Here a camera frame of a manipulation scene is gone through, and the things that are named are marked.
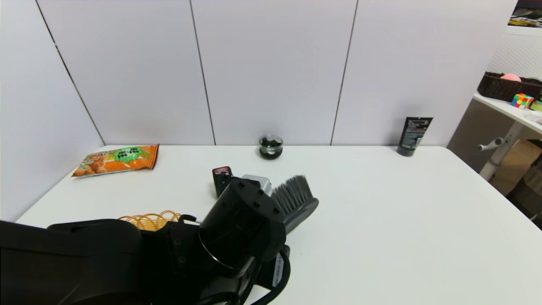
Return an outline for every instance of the white table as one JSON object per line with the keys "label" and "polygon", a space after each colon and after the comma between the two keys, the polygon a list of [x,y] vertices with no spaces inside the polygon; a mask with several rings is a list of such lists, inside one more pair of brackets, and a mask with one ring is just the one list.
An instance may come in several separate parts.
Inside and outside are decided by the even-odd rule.
{"label": "white table", "polygon": [[542,231],[441,147],[410,158],[392,147],[285,147],[267,161],[255,147],[161,146],[154,170],[67,176],[18,222],[165,209],[203,218],[216,199],[211,169],[226,165],[274,186],[305,174],[320,200],[287,237],[292,274],[273,304],[542,304]]}
{"label": "white table", "polygon": [[510,149],[519,139],[522,129],[530,128],[531,130],[541,134],[542,137],[542,125],[525,118],[525,113],[528,113],[532,110],[519,109],[510,105],[510,103],[506,101],[484,97],[478,92],[474,94],[473,98],[474,100],[486,106],[489,106],[490,108],[497,110],[505,116],[514,120],[514,124],[512,125],[512,127],[510,127],[510,130],[504,137],[504,143],[495,150],[491,158],[487,161],[487,163],[480,171],[480,175],[484,179],[489,180],[491,179],[491,177],[493,177],[493,174],[495,174],[495,171],[501,165],[502,160],[505,158]]}

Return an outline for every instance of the black basket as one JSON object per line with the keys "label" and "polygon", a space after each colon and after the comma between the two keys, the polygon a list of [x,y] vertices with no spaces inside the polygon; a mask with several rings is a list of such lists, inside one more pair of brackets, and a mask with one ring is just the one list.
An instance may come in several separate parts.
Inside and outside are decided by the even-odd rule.
{"label": "black basket", "polygon": [[478,92],[488,98],[512,101],[518,93],[535,98],[542,92],[542,81],[521,78],[521,81],[501,79],[504,74],[486,72],[478,85]]}

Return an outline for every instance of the white wall panel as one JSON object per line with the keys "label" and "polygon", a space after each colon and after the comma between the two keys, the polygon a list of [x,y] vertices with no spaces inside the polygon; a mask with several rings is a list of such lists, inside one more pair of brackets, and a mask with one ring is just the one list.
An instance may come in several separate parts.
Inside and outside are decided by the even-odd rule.
{"label": "white wall panel", "polygon": [[446,145],[515,0],[360,0],[333,144],[396,145],[406,116]]}
{"label": "white wall panel", "polygon": [[107,144],[213,144],[189,1],[39,1]]}
{"label": "white wall panel", "polygon": [[0,18],[0,209],[15,221],[103,143],[36,3],[4,0]]}
{"label": "white wall panel", "polygon": [[542,79],[542,29],[506,27],[487,70]]}
{"label": "white wall panel", "polygon": [[356,0],[193,0],[217,144],[330,144]]}

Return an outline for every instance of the snack bag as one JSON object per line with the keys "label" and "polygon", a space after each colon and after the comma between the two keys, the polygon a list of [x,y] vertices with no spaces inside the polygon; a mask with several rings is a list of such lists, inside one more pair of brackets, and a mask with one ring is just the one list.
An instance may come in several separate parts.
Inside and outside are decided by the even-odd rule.
{"label": "snack bag", "polygon": [[152,169],[157,155],[158,144],[95,152],[81,162],[72,177],[110,174],[141,168]]}

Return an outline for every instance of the orange coil spring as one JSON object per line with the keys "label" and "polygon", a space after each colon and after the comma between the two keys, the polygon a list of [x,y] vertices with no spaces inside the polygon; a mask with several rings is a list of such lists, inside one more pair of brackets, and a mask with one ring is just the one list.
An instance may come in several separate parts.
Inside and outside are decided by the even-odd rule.
{"label": "orange coil spring", "polygon": [[145,214],[135,216],[122,216],[120,220],[126,220],[140,230],[157,231],[165,226],[168,221],[178,221],[179,213],[173,211],[163,211],[160,214]]}

